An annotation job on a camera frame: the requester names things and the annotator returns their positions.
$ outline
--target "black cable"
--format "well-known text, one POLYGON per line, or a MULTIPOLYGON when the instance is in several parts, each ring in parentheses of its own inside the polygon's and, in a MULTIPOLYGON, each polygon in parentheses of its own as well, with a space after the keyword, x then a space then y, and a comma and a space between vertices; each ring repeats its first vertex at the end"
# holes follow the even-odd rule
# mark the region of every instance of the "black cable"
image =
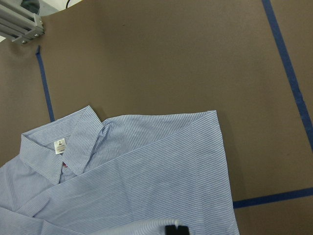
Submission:
POLYGON ((65 9, 67 9, 67 7, 68 7, 68 4, 69 4, 69 1, 70 1, 70 0, 67 0, 67 6, 65 7, 65 9))

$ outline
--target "size tag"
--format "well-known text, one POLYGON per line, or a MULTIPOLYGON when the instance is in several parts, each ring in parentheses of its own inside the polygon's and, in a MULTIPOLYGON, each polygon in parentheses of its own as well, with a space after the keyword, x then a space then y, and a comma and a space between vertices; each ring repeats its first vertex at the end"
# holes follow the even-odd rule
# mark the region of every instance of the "size tag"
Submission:
POLYGON ((65 143, 65 139, 61 139, 54 142, 55 154, 60 154, 65 151, 67 144, 65 143))

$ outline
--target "blue tape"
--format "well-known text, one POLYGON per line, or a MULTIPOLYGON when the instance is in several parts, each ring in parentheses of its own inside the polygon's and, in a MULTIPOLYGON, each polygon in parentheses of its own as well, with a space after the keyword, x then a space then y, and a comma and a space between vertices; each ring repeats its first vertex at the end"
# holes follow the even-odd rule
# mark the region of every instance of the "blue tape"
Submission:
POLYGON ((47 103, 50 121, 53 122, 54 121, 54 114, 53 114, 53 110, 52 110, 47 79, 45 77, 44 63, 43 63, 43 60, 42 60, 41 55, 40 55, 40 46, 38 46, 38 48, 37 48, 36 57, 37 57, 39 68, 40 68, 41 80, 43 82, 43 87, 44 87, 44 92, 45 92, 45 101, 47 103))
POLYGON ((290 192, 283 192, 279 194, 264 196, 264 197, 256 197, 241 201, 233 202, 234 209, 242 208, 242 207, 250 207, 250 206, 256 206, 271 202, 279 202, 284 200, 290 200, 295 199, 299 197, 308 197, 313 196, 313 188, 306 188, 296 191, 290 191, 290 192))
POLYGON ((273 36, 275 38, 275 42, 276 45, 278 47, 278 51, 280 54, 280 57, 282 59, 282 62, 284 64, 285 67, 285 71, 289 80, 289 84, 293 93, 293 97, 295 99, 295 102, 297 104, 301 119, 302 119, 302 123, 304 125, 304 128, 306 130, 310 145, 311 145, 311 149, 313 151, 313 126, 312 126, 312 121, 310 118, 310 115, 308 113, 308 109, 307 106, 303 100, 303 96, 302 93, 300 91, 299 85, 298 85, 298 81, 297 78, 295 76, 295 72, 293 70, 292 64, 291 64, 291 60, 289 58, 288 55, 288 51, 283 39, 283 36, 280 32, 272 5, 270 3, 270 0, 262 0, 266 15, 268 17, 268 22, 270 24, 270 28, 273 32, 273 36))

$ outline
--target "black object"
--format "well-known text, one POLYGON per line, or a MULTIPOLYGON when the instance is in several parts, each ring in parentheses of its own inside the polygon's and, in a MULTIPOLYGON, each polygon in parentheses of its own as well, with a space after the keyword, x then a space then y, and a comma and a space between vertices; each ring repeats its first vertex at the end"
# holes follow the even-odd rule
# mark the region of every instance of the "black object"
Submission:
POLYGON ((67 8, 68 8, 69 1, 70 1, 70 0, 67 0, 67 6, 65 7, 65 9, 67 9, 67 8))
POLYGON ((35 13, 36 15, 39 14, 40 4, 39 0, 23 0, 21 2, 21 7, 25 8, 26 10, 35 13))
POLYGON ((190 235, 187 226, 166 225, 165 235, 190 235))

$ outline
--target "brown surface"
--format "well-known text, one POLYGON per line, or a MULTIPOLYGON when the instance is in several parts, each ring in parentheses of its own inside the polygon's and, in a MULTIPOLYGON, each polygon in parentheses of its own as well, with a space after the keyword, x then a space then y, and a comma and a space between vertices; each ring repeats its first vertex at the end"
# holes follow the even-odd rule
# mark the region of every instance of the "brown surface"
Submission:
POLYGON ((241 235, 313 234, 313 197, 236 209, 241 235))
MULTIPOLYGON (((280 2, 274 10, 312 113, 312 36, 298 29, 305 4, 291 14, 291 2, 280 2)), ((312 152, 261 1, 86 0, 43 21, 39 39, 0 44, 0 164, 18 154, 22 132, 49 122, 40 44, 56 118, 86 105, 101 120, 217 110, 234 200, 313 186, 312 152)), ((255 208, 236 212, 242 234, 270 234, 259 227, 274 222, 249 222, 255 208)))

